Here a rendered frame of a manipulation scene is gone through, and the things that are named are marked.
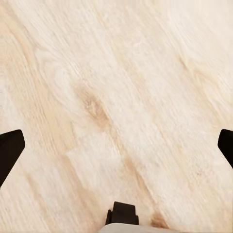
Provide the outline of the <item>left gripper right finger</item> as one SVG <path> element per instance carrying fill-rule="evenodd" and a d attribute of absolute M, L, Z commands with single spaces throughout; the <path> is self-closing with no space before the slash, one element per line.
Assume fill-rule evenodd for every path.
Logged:
<path fill-rule="evenodd" d="M 233 131 L 221 129 L 217 146 L 233 168 Z"/>

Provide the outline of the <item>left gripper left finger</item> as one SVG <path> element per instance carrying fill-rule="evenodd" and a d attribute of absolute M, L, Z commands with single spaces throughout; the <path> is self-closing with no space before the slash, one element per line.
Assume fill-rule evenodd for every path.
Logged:
<path fill-rule="evenodd" d="M 25 149 L 21 129 L 0 134 L 0 187 Z"/>

